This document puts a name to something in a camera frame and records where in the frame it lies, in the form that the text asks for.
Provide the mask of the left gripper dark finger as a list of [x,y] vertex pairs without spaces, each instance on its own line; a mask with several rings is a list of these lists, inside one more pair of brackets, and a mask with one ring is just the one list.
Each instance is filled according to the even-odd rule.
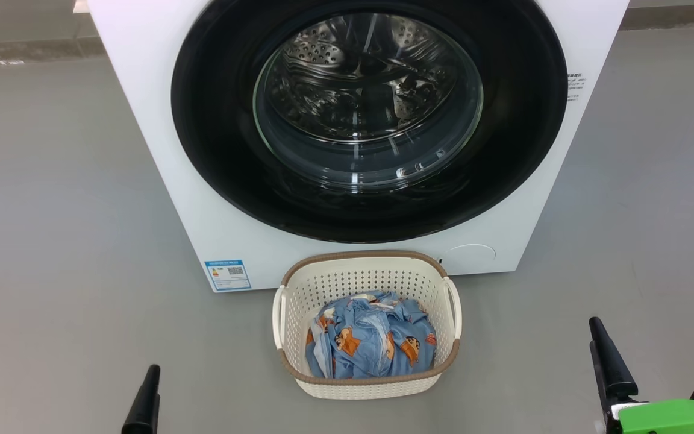
[[133,399],[122,434],[157,434],[160,409],[160,366],[150,365]]

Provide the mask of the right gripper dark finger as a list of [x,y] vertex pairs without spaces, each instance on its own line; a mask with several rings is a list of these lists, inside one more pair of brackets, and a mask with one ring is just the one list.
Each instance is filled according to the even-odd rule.
[[633,397],[639,393],[638,385],[601,319],[590,318],[589,329],[590,357],[601,404],[614,406],[633,402]]

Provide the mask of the cream perforated laundry basket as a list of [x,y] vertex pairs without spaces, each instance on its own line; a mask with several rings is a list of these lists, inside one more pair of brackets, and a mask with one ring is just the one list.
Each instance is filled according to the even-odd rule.
[[[308,323],[342,297],[396,292],[416,300],[436,330],[432,368],[410,376],[325,379],[311,375],[305,358]],[[272,305],[274,343],[286,371],[310,396],[374,400],[426,392],[454,363],[463,311],[459,292],[441,264],[421,253],[398,250],[326,254],[303,259],[282,278]]]

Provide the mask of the steel drum with laundry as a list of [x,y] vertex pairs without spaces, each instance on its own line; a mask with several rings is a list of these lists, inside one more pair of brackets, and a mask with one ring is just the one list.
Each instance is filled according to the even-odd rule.
[[480,75],[458,42],[397,14],[343,14],[278,47],[262,94],[295,130],[324,141],[373,141],[432,121]]

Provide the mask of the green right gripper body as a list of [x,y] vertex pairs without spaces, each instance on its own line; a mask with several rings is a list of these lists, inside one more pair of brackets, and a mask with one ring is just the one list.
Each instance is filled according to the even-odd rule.
[[622,434],[694,434],[694,400],[669,400],[619,411]]

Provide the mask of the round white filter cover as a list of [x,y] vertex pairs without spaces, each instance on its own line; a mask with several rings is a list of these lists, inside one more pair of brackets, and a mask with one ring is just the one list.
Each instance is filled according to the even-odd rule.
[[495,250],[488,245],[466,244],[446,250],[439,263],[449,275],[487,274],[495,258]]

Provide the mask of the blue energy label sticker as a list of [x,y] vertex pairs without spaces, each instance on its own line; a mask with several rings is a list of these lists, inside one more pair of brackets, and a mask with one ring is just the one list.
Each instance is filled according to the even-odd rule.
[[204,262],[210,286],[215,293],[252,289],[241,259]]

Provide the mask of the black round glass washer door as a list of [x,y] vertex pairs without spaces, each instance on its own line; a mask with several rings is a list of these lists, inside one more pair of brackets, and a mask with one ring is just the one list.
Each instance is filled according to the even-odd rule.
[[[303,28],[360,12],[438,28],[474,61],[480,88],[386,139],[290,127],[262,94],[270,58]],[[243,213],[310,239],[383,244],[449,230],[515,192],[561,131],[567,72],[536,0],[209,0],[178,53],[171,105],[191,163]]]

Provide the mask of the white front-load washing machine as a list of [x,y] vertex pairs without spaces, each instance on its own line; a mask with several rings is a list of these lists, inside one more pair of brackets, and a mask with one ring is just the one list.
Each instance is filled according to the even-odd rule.
[[567,75],[582,72],[587,79],[581,98],[567,101],[561,131],[548,155],[515,192],[483,214],[441,233],[383,244],[339,244],[273,228],[218,195],[193,166],[173,120],[172,80],[184,39],[209,0],[88,0],[88,6],[205,277],[208,280],[204,262],[241,259],[252,291],[275,288],[303,259],[358,251],[410,251],[439,263],[446,250],[483,244],[496,253],[488,274],[517,269],[629,4],[536,1],[560,35]]

